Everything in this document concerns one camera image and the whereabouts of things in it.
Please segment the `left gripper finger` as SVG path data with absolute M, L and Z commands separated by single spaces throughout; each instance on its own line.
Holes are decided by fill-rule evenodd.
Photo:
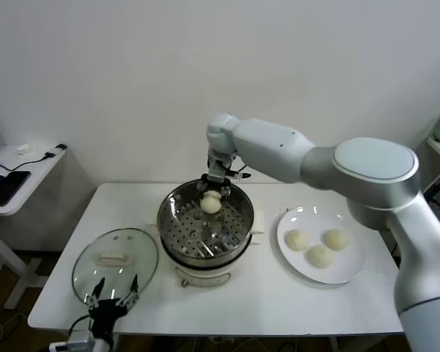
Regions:
M 139 283 L 138 275 L 136 274 L 131 282 L 129 293 L 121 298 L 117 304 L 118 305 L 135 305 L 139 300 Z
M 106 279 L 103 277 L 92 289 L 92 292 L 86 297 L 88 307 L 97 307 Z

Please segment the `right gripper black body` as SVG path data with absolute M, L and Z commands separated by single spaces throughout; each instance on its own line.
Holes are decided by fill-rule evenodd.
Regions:
M 208 150 L 208 179 L 212 183 L 222 183 L 224 179 L 237 179 L 238 171 L 231 170 L 236 154 L 223 154 L 213 148 Z

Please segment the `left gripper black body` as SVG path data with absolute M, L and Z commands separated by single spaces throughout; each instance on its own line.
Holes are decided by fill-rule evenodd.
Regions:
M 95 339 L 113 340 L 114 325 L 118 319 L 128 314 L 128 308 L 119 304 L 119 299 L 106 299 L 98 302 L 96 307 L 88 310 L 92 319 L 90 331 Z

